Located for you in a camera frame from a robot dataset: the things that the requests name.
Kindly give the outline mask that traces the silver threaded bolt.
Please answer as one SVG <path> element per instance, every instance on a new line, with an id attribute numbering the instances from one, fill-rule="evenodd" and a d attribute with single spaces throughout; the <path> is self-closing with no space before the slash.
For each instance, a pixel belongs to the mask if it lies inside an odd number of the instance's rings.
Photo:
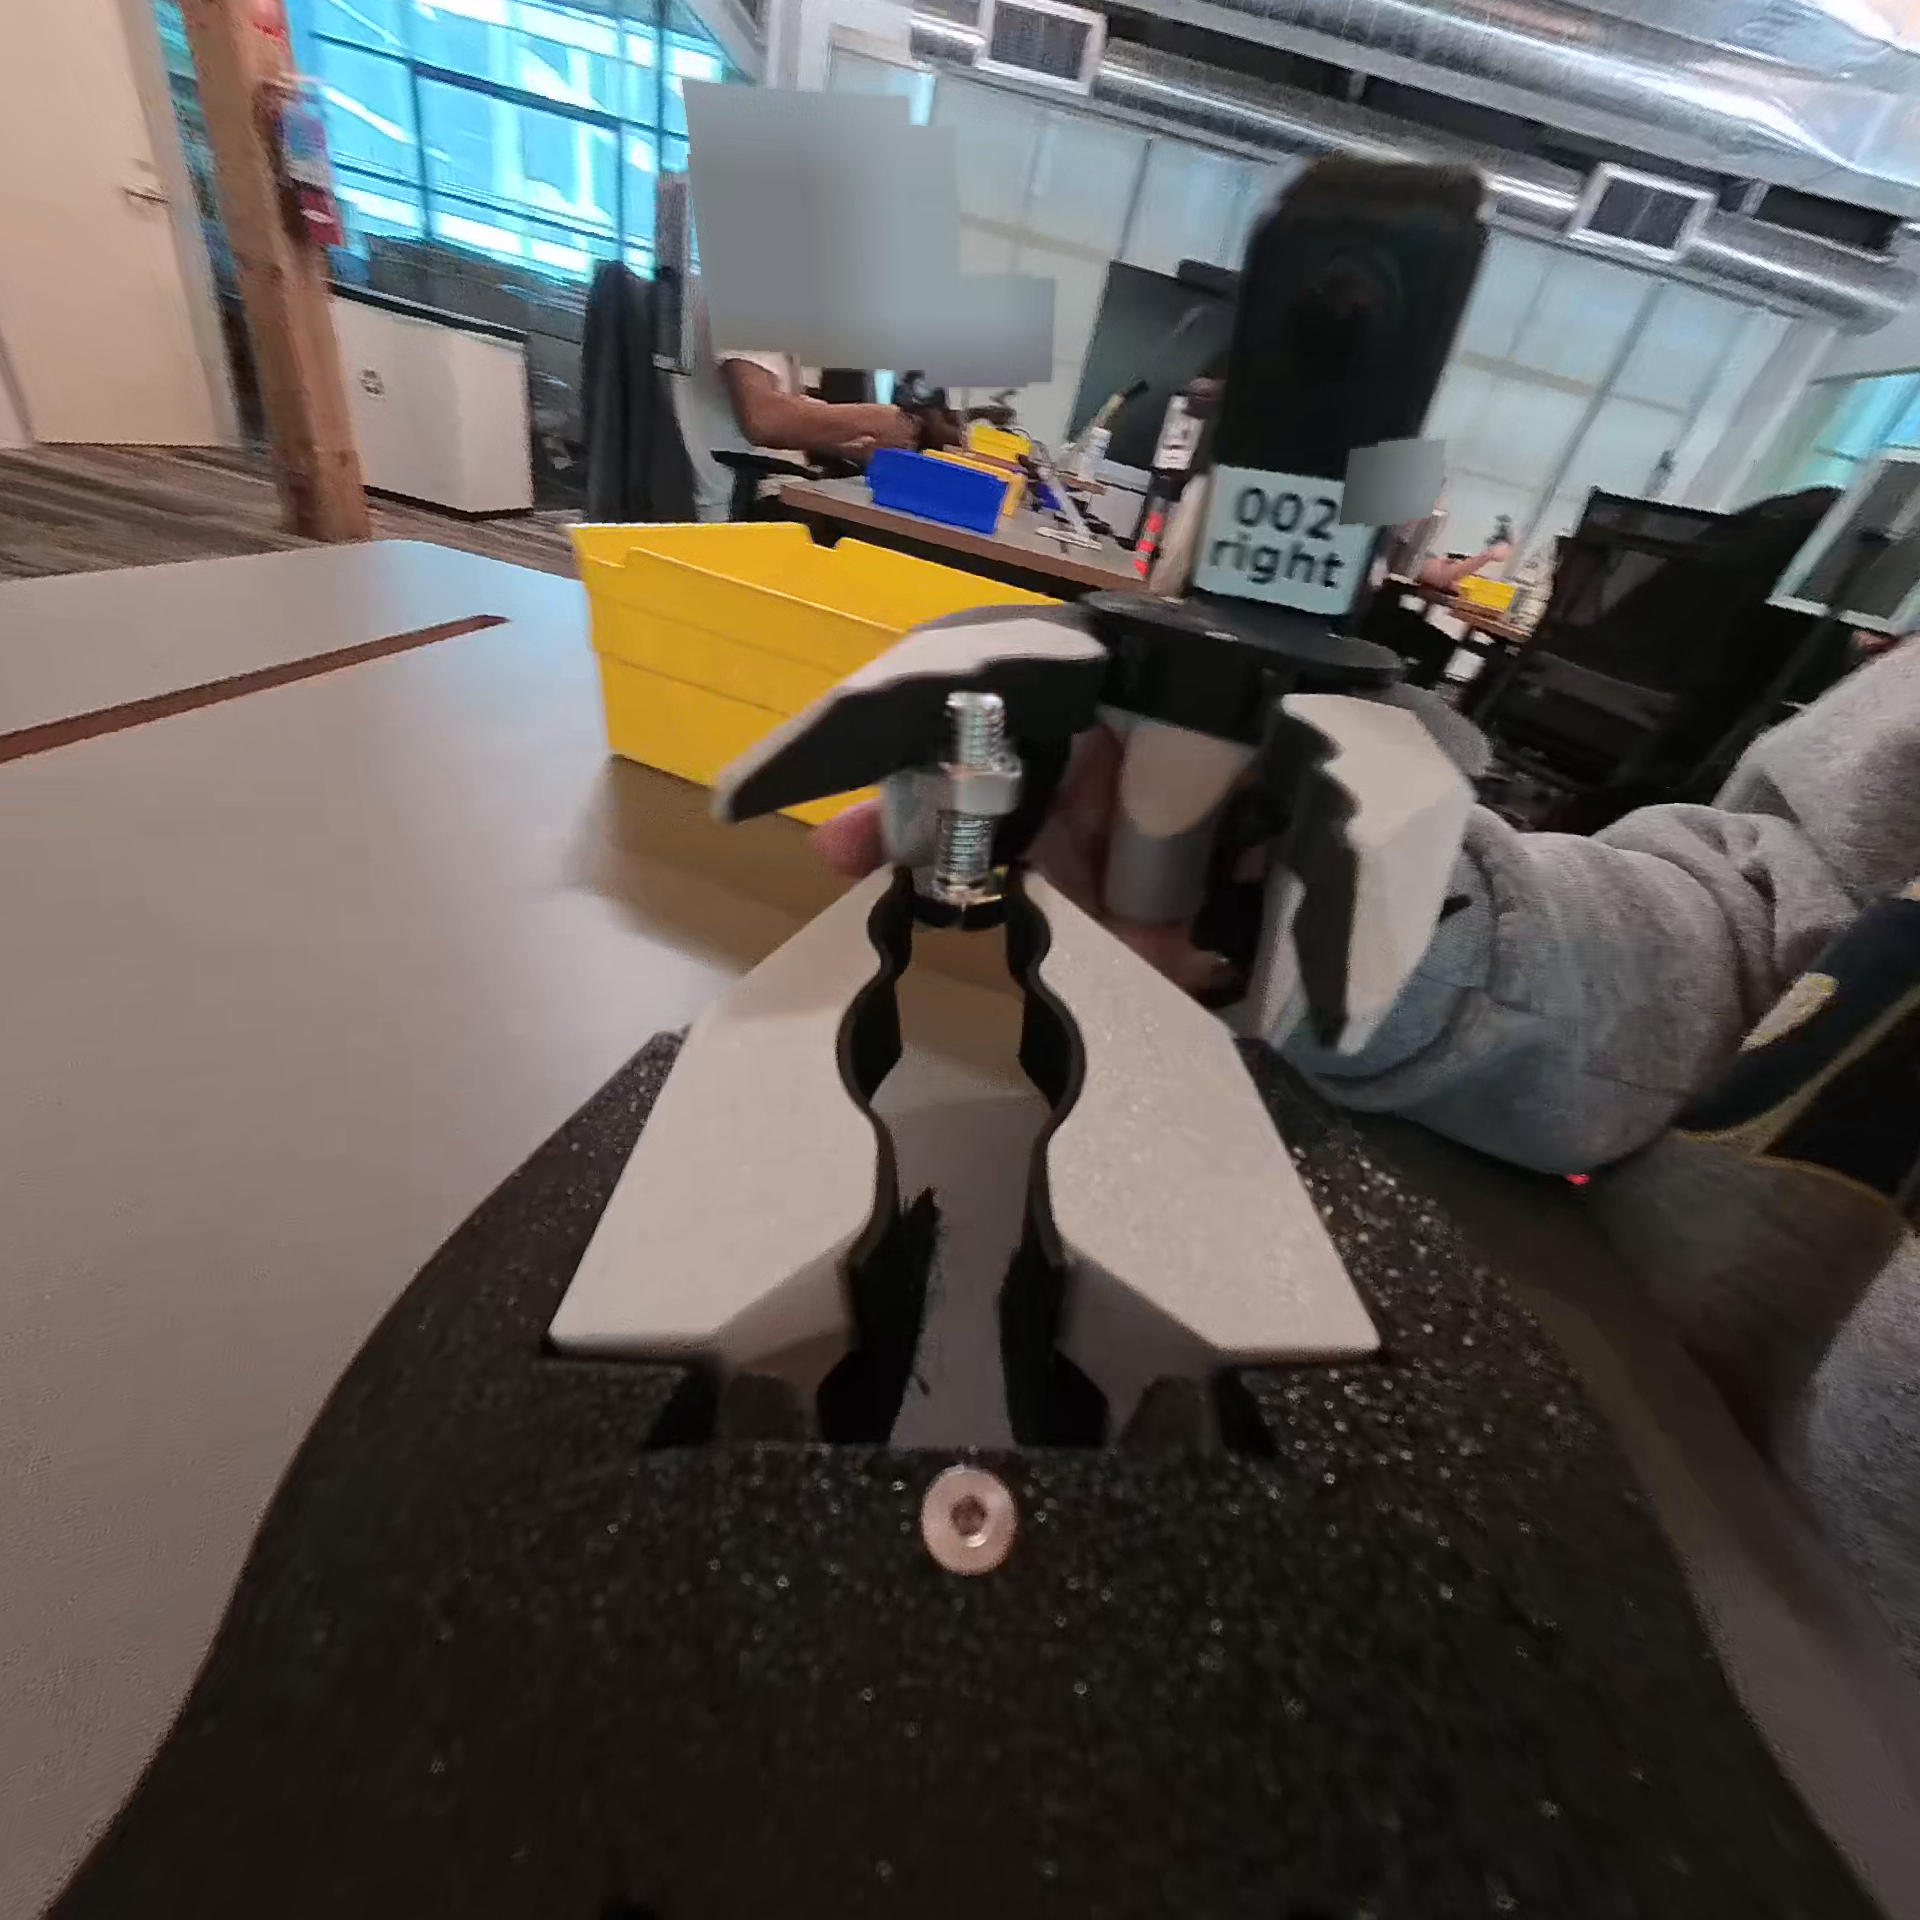
<path id="1" fill-rule="evenodd" d="M 986 691 L 951 692 L 945 703 L 945 725 L 947 757 L 935 763 L 955 761 L 960 766 L 991 766 L 1003 751 L 1015 754 L 1007 742 L 1007 711 L 999 695 Z M 997 878 L 999 861 L 992 871 L 978 878 L 964 878 L 951 871 L 912 868 L 912 874 L 919 900 L 928 911 L 935 911 L 947 922 L 963 922 L 964 916 L 992 905 L 1001 892 L 1001 883 Z"/>

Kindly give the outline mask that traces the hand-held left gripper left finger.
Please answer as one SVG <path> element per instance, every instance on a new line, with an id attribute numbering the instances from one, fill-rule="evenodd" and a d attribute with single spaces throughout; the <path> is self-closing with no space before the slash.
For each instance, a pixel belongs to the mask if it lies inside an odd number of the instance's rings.
<path id="1" fill-rule="evenodd" d="M 549 1323 L 559 1354 L 775 1379 L 835 1444 L 893 1433 L 927 1255 L 873 1095 L 915 926 L 912 881 L 871 876 L 692 1022 Z"/>

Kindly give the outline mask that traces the silver hex nut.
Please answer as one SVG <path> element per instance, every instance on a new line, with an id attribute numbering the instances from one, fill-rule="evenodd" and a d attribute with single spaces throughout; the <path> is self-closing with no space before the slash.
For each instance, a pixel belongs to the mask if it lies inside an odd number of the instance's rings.
<path id="1" fill-rule="evenodd" d="M 964 878 L 991 874 L 1001 822 L 1023 798 L 1023 767 L 1003 751 L 991 766 L 911 766 L 877 788 L 881 859 Z"/>

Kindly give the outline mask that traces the person's right forearm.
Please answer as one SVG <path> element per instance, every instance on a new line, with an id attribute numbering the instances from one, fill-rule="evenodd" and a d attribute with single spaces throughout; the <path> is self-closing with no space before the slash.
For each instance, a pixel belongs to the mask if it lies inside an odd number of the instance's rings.
<path id="1" fill-rule="evenodd" d="M 1351 1059 L 1282 1060 L 1355 1113 L 1581 1175 L 1652 1143 L 1869 905 L 1919 874 L 1919 643 L 1762 733 L 1708 805 L 1596 835 L 1476 806 L 1405 989 Z"/>

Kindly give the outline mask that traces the yellow plastic bin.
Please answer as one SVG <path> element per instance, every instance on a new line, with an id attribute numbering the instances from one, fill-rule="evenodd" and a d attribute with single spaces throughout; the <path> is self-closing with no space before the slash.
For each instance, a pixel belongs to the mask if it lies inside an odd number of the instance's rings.
<path id="1" fill-rule="evenodd" d="M 791 521 L 571 531 L 612 754 L 698 786 L 903 635 L 972 613 L 1072 613 L 1035 593 Z M 829 821 L 873 786 L 784 813 Z"/>

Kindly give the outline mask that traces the silver air duct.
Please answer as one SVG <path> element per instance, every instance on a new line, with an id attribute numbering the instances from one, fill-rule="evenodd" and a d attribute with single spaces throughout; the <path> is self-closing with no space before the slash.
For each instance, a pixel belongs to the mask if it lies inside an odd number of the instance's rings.
<path id="1" fill-rule="evenodd" d="M 912 54 L 1266 155 L 1474 170 L 1488 219 L 1888 330 L 1916 46 L 1826 4 L 915 4 Z"/>

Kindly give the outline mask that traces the black mesh chair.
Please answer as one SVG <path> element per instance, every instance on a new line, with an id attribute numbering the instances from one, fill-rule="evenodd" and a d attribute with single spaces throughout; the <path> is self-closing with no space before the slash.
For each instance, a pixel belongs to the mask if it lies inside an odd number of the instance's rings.
<path id="1" fill-rule="evenodd" d="M 1515 827 L 1596 831 L 1700 801 L 1812 631 L 1769 597 L 1837 499 L 1811 487 L 1709 515 L 1596 493 L 1527 647 L 1464 703 L 1488 746 L 1479 803 Z"/>

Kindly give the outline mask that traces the white cabinet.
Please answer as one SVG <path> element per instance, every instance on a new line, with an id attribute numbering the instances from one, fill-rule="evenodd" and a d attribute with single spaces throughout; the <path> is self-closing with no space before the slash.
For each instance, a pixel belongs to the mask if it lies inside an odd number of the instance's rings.
<path id="1" fill-rule="evenodd" d="M 327 303 L 369 492 L 469 521 L 531 515 L 523 333 L 349 284 Z"/>

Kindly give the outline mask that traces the person's right hand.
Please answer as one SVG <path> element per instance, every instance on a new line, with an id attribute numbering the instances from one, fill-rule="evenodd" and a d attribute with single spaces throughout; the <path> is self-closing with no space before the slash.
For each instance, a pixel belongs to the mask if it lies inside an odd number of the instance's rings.
<path id="1" fill-rule="evenodd" d="M 1199 946 L 1187 924 L 1133 924 L 1119 919 L 1107 905 L 1104 878 L 1119 822 L 1120 748 L 1120 735 L 1107 725 L 1095 725 L 1075 740 L 1048 818 L 1028 846 L 1026 863 L 1184 993 L 1205 1005 L 1227 1005 L 1242 993 L 1243 973 L 1225 955 Z M 827 822 L 811 827 L 809 843 L 832 874 L 848 881 L 866 878 L 890 863 L 876 801 L 847 806 Z"/>

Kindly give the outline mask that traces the wooden pillar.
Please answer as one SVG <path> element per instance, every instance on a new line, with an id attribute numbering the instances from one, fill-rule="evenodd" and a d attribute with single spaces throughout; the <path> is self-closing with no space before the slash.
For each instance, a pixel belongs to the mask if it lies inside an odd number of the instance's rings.
<path id="1" fill-rule="evenodd" d="M 372 538 L 345 367 L 330 311 L 330 253 L 287 145 L 304 115 L 287 4 L 181 3 L 244 308 L 282 515 L 325 543 Z"/>

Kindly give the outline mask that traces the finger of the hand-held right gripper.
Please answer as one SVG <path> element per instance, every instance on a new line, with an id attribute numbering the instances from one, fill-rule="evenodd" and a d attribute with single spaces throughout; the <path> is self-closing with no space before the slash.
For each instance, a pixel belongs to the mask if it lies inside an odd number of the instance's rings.
<path id="1" fill-rule="evenodd" d="M 1280 827 L 1247 970 L 1243 1033 L 1300 1023 L 1360 1051 L 1402 998 L 1450 898 L 1473 788 L 1410 711 L 1292 692 L 1266 751 Z"/>
<path id="2" fill-rule="evenodd" d="M 1109 673 L 1076 613 L 930 622 L 731 759 L 711 782 L 711 817 L 738 826 L 937 763 L 953 692 L 997 697 L 1010 750 L 1059 748 L 1092 725 Z"/>

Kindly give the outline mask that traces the wooden work table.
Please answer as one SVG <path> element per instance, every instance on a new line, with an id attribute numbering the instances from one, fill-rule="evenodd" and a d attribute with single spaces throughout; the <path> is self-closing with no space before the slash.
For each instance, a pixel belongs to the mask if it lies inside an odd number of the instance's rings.
<path id="1" fill-rule="evenodd" d="M 1072 543 L 1031 517 L 1010 532 L 978 534 L 939 521 L 873 506 L 863 479 L 786 478 L 775 492 L 777 506 L 807 526 L 817 543 L 856 540 L 892 549 L 915 559 L 947 565 L 997 586 L 1051 595 L 1064 602 L 1091 593 L 1144 587 L 1133 556 L 1114 540 L 1092 546 Z"/>

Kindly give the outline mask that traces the dark computer monitor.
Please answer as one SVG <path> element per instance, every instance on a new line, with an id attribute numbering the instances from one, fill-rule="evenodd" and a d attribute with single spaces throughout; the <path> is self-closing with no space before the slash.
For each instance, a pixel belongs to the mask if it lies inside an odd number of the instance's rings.
<path id="1" fill-rule="evenodd" d="M 1220 378 L 1232 345 L 1239 275 L 1184 258 L 1173 275 L 1114 260 L 1068 417 L 1076 439 L 1114 395 L 1107 460 L 1144 471 L 1171 399 L 1196 378 Z"/>

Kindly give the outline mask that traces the white door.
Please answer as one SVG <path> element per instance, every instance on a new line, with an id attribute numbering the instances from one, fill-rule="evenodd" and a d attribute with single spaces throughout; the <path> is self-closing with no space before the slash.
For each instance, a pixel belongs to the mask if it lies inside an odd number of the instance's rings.
<path id="1" fill-rule="evenodd" d="M 3 4 L 3 372 L 7 449 L 241 441 L 153 4 Z"/>

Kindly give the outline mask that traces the blue plastic bin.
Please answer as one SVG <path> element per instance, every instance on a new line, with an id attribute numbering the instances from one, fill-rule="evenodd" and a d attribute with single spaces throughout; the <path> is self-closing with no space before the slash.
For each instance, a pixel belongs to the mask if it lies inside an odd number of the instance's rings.
<path id="1" fill-rule="evenodd" d="M 873 508 L 975 538 L 999 538 L 1024 502 L 1024 471 L 953 451 L 877 449 L 864 471 Z"/>

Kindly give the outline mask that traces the black hanging jacket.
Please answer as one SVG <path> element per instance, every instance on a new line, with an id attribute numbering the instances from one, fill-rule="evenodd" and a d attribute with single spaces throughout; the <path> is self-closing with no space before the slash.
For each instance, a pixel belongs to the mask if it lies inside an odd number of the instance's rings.
<path id="1" fill-rule="evenodd" d="M 682 434 L 679 365 L 666 357 L 679 311 L 668 285 L 603 260 L 584 314 L 581 419 L 586 515 L 602 523 L 698 521 L 698 478 Z"/>

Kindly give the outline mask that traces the person's torso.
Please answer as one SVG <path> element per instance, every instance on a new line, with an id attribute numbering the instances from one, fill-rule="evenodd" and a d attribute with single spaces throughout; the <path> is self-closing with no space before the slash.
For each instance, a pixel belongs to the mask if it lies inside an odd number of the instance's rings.
<path id="1" fill-rule="evenodd" d="M 1919 902 L 1869 905 L 1592 1209 L 1919 1651 Z"/>

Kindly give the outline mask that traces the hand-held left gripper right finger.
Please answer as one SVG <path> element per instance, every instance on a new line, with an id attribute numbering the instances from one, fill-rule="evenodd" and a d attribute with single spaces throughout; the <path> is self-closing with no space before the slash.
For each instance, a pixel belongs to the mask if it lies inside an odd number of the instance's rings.
<path id="1" fill-rule="evenodd" d="M 1048 1115 L 999 1291 L 1023 1447 L 1098 1449 L 1164 1381 L 1343 1364 L 1381 1334 L 1229 1030 L 1043 878 L 1003 900 Z"/>

